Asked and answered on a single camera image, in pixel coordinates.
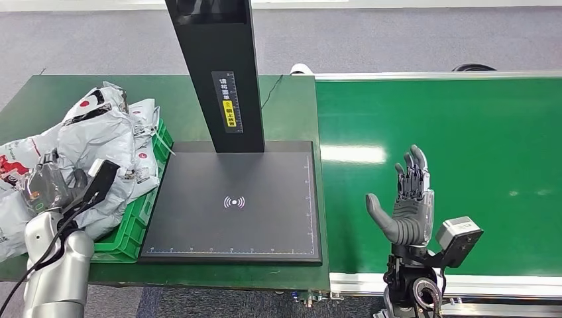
wireless charging symbol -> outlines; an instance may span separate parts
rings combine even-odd
[[[223,203],[225,209],[228,209],[231,206],[237,206],[239,209],[242,209],[244,205],[246,205],[246,199],[244,197],[239,197],[238,199],[231,199],[230,197],[226,197]]]

green table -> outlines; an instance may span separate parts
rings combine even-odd
[[[261,96],[279,76],[260,79]],[[0,115],[0,144],[24,138],[60,122],[68,109],[103,80],[122,85],[134,103],[155,98],[175,141],[210,140],[194,87],[186,76],[33,76]],[[276,290],[329,290],[329,264],[319,157],[314,79],[285,77],[263,109],[268,140],[312,140],[321,223],[322,266],[92,264],[90,281],[99,284],[203,286]],[[26,257],[0,263],[0,280],[16,280]]]
[[[263,97],[276,78],[261,77]],[[156,98],[176,140],[209,138],[188,78],[35,76],[2,111],[0,144],[56,123],[102,79],[123,85],[131,101]],[[320,74],[315,86],[310,77],[286,77],[264,109],[266,138],[318,145],[317,102],[317,178],[323,178],[329,264],[94,264],[91,280],[378,295],[390,247],[366,214],[364,195],[378,194],[390,210],[392,165],[416,143],[428,157],[436,193],[434,230],[445,219],[470,215],[485,231],[463,266],[448,271],[447,293],[562,297],[562,256],[556,251],[562,239],[560,87],[562,73]],[[32,125],[21,125],[32,112]],[[434,242],[431,247],[439,249]],[[23,264],[24,258],[0,264],[0,280],[15,279]]]

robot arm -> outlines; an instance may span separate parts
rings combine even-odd
[[[24,292],[24,317],[84,316],[93,241],[78,229],[73,219],[105,199],[118,169],[110,161],[98,160],[89,171],[93,179],[70,204],[63,209],[48,209],[26,226],[29,274]],[[33,180],[26,188],[27,193],[35,193],[33,203],[41,195],[50,195],[47,187],[38,186],[44,185],[42,179],[57,178],[60,174],[58,169],[43,169],[43,172],[38,176],[40,180]]]
[[[445,290],[446,267],[461,265],[482,230],[468,217],[445,221],[436,239],[442,251],[427,249],[433,228],[433,190],[429,188],[429,170],[425,154],[416,145],[404,155],[406,170],[400,164],[398,194],[392,218],[381,208],[374,194],[366,195],[370,216],[392,243],[388,271],[384,274],[386,311],[378,318],[440,317]],[[442,288],[438,276],[443,276]]]

green plastic crate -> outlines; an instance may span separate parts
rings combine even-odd
[[[166,163],[170,157],[169,148],[172,147],[174,141],[162,119],[158,124],[157,133],[161,138],[153,136],[152,145],[158,162],[158,176],[162,180]],[[95,252],[91,259],[93,263],[135,263],[137,261],[157,195],[158,188],[127,205],[119,227],[115,228],[108,237],[94,244]]]

yellow label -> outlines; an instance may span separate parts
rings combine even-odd
[[[234,108],[232,107],[232,101],[223,101],[223,108],[225,109],[227,126],[236,127],[236,117],[234,117]]]

